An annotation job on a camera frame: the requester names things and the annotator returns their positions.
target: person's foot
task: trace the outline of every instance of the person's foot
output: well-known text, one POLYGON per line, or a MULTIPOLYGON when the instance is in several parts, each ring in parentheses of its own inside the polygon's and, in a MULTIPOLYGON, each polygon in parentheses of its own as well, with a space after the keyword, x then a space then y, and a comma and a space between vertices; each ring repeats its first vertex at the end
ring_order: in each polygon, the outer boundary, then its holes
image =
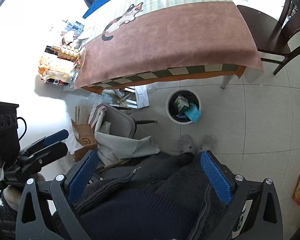
POLYGON ((190 135, 184 134, 179 138, 179 152, 195 154, 195 147, 193 139, 190 135))
POLYGON ((214 152, 214 149, 217 146, 217 139, 212 134, 206 134, 203 136, 202 144, 200 145, 200 152, 211 151, 214 152))

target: cable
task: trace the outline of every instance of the cable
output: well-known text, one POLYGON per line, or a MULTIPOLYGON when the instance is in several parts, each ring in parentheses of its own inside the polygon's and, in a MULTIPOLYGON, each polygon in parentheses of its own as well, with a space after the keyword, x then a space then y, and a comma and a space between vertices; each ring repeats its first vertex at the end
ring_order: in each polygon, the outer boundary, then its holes
MULTIPOLYGON (((2 193, 3 193, 3 190, 0 191, 0 200, 1 200, 2 193)), ((1 218, 2 223, 3 223, 5 226, 7 226, 6 223, 3 221, 2 216, 1 216, 1 206, 0 206, 0 218, 1 218)))
POLYGON ((17 120, 18 119, 21 119, 24 123, 25 123, 25 131, 23 132, 23 134, 21 135, 21 137, 19 138, 19 141, 23 138, 23 136, 25 136, 26 134, 26 131, 27 131, 27 123, 26 123, 26 120, 23 119, 22 117, 17 117, 17 120))

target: checkered tablecloth border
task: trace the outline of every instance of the checkered tablecloth border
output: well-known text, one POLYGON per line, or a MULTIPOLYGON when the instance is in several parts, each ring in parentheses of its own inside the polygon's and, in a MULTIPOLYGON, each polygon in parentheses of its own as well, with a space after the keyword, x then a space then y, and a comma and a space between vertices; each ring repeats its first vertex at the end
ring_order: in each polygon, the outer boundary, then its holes
POLYGON ((238 65, 236 64, 213 64, 213 65, 199 65, 199 66, 189 66, 189 67, 178 67, 178 68, 166 68, 157 71, 147 71, 139 74, 127 75, 117 78, 112 78, 102 82, 97 82, 87 87, 93 87, 96 89, 106 89, 111 87, 118 87, 123 84, 128 84, 131 82, 138 82, 147 79, 164 78, 170 76, 178 75, 189 75, 198 74, 204 72, 225 72, 225 71, 237 71, 238 65))

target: wooden chair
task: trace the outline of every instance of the wooden chair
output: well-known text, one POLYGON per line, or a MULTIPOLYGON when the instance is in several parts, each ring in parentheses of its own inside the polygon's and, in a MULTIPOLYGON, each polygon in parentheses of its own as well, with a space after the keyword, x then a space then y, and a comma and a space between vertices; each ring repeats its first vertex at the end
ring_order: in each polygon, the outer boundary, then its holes
POLYGON ((300 46, 293 51, 290 51, 288 46, 290 38, 300 31, 300 9, 282 28, 291 6, 292 0, 286 0, 279 21, 258 10, 243 5, 237 6, 250 29, 258 51, 284 56, 283 61, 261 58, 262 61, 279 64, 273 72, 274 75, 300 54, 300 46))

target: cat print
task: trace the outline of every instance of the cat print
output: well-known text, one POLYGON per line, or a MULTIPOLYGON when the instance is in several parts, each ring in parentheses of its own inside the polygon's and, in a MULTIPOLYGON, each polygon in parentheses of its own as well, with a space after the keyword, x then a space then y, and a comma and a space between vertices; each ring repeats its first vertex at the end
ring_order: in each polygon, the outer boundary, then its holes
POLYGON ((112 22, 110 22, 107 27, 105 28, 105 30, 103 31, 102 34, 102 40, 103 41, 109 41, 112 40, 113 35, 111 36, 106 36, 106 34, 110 34, 113 33, 114 31, 116 31, 117 29, 119 29, 119 27, 122 24, 131 22, 135 19, 135 15, 138 12, 142 12, 142 7, 143 2, 139 3, 138 5, 130 5, 129 9, 120 17, 118 17, 117 19, 114 19, 112 22))

